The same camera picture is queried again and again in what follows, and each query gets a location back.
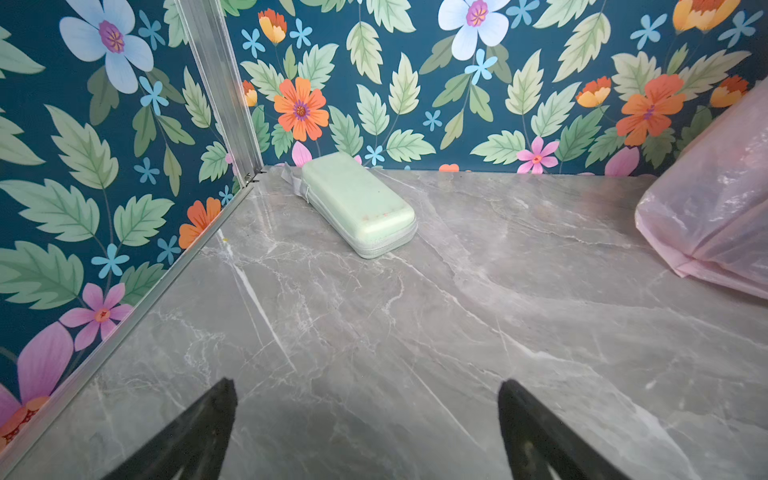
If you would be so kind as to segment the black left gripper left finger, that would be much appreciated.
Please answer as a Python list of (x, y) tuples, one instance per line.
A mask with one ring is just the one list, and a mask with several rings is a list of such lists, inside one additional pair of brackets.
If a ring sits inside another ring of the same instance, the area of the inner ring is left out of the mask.
[(217, 479), (238, 405), (234, 381), (219, 380), (107, 479)]

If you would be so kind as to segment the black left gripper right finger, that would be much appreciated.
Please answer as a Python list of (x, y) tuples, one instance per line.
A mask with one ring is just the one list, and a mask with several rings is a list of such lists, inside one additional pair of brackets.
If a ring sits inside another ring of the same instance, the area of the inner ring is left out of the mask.
[(501, 384), (497, 405), (514, 479), (629, 479), (518, 381)]

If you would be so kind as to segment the pink plastic bag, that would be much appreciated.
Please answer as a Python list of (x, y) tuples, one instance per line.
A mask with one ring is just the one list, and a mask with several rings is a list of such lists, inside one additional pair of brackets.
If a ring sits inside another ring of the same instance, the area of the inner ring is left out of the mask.
[(720, 115), (642, 196), (639, 232), (681, 277), (767, 296), (767, 85)]

